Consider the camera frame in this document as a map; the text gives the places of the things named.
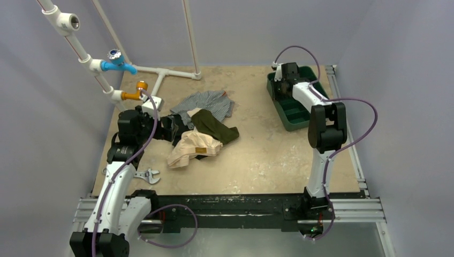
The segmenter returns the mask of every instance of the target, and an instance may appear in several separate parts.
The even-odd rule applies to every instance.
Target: orange valve
[[[127,92],[122,92],[122,100],[140,100],[140,90],[147,90],[148,89],[148,84],[145,81],[139,81],[135,85],[135,88],[137,91],[134,94],[129,94]]]

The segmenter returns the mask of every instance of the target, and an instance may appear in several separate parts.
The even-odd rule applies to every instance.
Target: green bin
[[[298,68],[300,77],[307,78],[309,81],[314,81],[317,79],[312,69],[308,66],[301,66]],[[267,75],[267,90],[273,100],[274,107],[281,118],[282,124],[284,125],[285,130],[295,131],[303,129],[309,126],[309,116],[310,113],[302,104],[295,99],[288,97],[286,99],[281,99],[276,101],[273,99],[273,88],[271,87],[271,81],[274,80],[275,72],[272,72]],[[325,90],[323,90],[320,82],[315,83],[314,88],[320,92],[325,97],[328,97]]]

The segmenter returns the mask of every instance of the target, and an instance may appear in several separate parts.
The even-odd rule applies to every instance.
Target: white wall
[[[189,1],[204,65],[270,65],[291,44],[308,47],[323,64],[335,64],[372,2]],[[101,5],[134,64],[192,64],[181,0],[101,0]],[[282,60],[313,63],[298,50]]]
[[[105,58],[114,45],[91,2],[55,4],[79,16],[79,40]],[[0,34],[0,256],[60,257],[113,106],[35,1],[4,1]],[[106,77],[119,86],[120,73]]]
[[[453,11],[450,0],[376,0],[338,66],[341,94],[379,111],[358,152],[398,256],[454,256]],[[358,137],[372,112],[347,107]]]

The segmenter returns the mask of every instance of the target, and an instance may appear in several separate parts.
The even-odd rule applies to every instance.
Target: blue valve
[[[125,63],[125,57],[122,55],[122,52],[118,49],[113,49],[107,55],[108,59],[111,61],[101,62],[102,71],[129,71],[132,75],[137,73],[137,69],[134,68],[131,64]]]

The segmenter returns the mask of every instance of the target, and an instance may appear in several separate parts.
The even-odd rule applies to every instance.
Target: olive green cloth
[[[203,134],[211,135],[214,139],[219,140],[226,145],[237,139],[240,134],[236,127],[228,128],[217,120],[210,111],[202,109],[191,117],[192,123],[197,131]]]

